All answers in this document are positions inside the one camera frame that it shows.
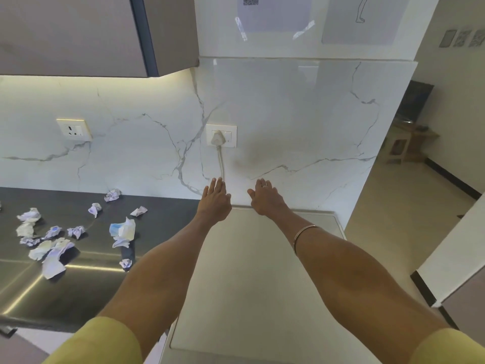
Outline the white panel with black edge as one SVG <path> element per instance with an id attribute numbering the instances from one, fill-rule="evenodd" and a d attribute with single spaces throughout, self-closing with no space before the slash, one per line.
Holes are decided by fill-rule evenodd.
<path id="1" fill-rule="evenodd" d="M 485 195 L 410 277 L 426 304 L 437 308 L 482 270 L 485 270 Z"/>

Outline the yellow right sleeve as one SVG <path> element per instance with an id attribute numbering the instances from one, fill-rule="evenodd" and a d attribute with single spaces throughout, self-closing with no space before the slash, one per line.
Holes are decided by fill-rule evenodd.
<path id="1" fill-rule="evenodd" d="M 485 364 L 485 347 L 455 329 L 442 329 L 416 348 L 409 364 Z"/>

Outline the wooden stool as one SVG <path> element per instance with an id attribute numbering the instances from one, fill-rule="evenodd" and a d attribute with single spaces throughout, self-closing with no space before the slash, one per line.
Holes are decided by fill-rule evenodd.
<path id="1" fill-rule="evenodd" d="M 424 163 L 428 156 L 422 151 L 423 146 L 439 137 L 428 127 L 394 123 L 385 136 L 377 158 L 386 164 Z"/>

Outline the person's right forearm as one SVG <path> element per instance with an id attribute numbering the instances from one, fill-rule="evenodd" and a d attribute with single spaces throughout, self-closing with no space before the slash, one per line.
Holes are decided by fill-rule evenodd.
<path id="1" fill-rule="evenodd" d="M 374 257 L 291 210 L 272 220 L 293 244 L 331 315 L 382 363 L 406 364 L 424 339 L 448 328 Z"/>

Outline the person's right hand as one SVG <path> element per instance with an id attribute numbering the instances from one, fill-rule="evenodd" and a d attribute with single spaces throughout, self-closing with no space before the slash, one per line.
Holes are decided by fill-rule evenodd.
<path id="1" fill-rule="evenodd" d="M 276 220 L 290 211 L 282 196 L 269 180 L 258 178 L 254 190 L 258 193 L 258 201 L 251 203 L 251 206 L 259 215 Z"/>

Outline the white socket plate with switch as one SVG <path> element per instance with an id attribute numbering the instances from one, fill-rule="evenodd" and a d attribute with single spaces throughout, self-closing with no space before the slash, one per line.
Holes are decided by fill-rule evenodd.
<path id="1" fill-rule="evenodd" d="M 208 146 L 215 146 L 212 139 L 216 131 L 220 131 L 226 140 L 222 147 L 237 148 L 237 126 L 206 124 L 205 133 Z"/>

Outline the dark framed panel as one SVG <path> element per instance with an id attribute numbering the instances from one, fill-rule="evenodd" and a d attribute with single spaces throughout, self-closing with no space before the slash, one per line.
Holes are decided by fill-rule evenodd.
<path id="1" fill-rule="evenodd" d="M 432 84 L 410 80 L 397 109 L 396 118 L 402 122 L 415 124 L 433 89 Z"/>

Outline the grey wall cabinet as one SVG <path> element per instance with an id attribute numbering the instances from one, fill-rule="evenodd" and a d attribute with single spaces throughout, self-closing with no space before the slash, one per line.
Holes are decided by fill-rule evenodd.
<path id="1" fill-rule="evenodd" d="M 0 75 L 155 78 L 197 66 L 195 0 L 0 0 Z"/>

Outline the paper sheet with square code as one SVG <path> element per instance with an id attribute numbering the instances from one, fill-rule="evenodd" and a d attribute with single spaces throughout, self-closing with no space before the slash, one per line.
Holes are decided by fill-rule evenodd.
<path id="1" fill-rule="evenodd" d="M 245 32 L 297 32 L 310 22 L 312 0 L 237 0 Z"/>

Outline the person's left forearm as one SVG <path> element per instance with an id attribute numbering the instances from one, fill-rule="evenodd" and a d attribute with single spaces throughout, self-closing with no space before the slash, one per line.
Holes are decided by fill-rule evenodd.
<path id="1" fill-rule="evenodd" d="M 226 214 L 197 213 L 174 237 L 135 264 L 100 312 L 100 316 L 130 329 L 142 361 L 178 318 L 204 240 L 210 229 L 226 218 Z"/>

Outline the paper sheet with line drawing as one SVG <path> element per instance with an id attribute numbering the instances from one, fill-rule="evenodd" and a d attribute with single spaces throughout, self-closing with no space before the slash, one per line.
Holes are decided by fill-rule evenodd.
<path id="1" fill-rule="evenodd" d="M 409 0 L 329 0 L 323 44 L 393 44 Z"/>

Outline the yellow sleeve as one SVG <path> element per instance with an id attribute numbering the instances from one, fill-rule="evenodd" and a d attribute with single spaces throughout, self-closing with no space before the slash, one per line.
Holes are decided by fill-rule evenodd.
<path id="1" fill-rule="evenodd" d="M 95 317 L 61 344 L 42 364 L 143 364 L 140 344 L 123 323 Z"/>
<path id="2" fill-rule="evenodd" d="M 416 348 L 409 364 L 485 364 L 485 347 L 455 329 L 442 329 Z"/>

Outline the yellow left sleeve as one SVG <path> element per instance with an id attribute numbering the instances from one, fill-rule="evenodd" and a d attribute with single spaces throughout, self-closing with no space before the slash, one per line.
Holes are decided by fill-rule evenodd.
<path id="1" fill-rule="evenodd" d="M 42 364 L 143 364 L 140 344 L 123 323 L 95 317 L 61 344 Z"/>

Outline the empty white wall socket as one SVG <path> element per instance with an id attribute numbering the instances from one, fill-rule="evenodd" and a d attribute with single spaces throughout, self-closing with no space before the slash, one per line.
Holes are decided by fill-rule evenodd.
<path id="1" fill-rule="evenodd" d="M 91 142 L 91 131 L 84 119 L 57 118 L 56 122 L 65 138 L 73 141 Z"/>

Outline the white appliance lid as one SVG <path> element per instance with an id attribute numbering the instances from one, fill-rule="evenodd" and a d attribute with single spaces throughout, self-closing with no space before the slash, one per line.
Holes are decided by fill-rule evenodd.
<path id="1" fill-rule="evenodd" d="M 160 364 L 380 364 L 331 316 L 286 237 L 234 207 L 204 241 Z"/>

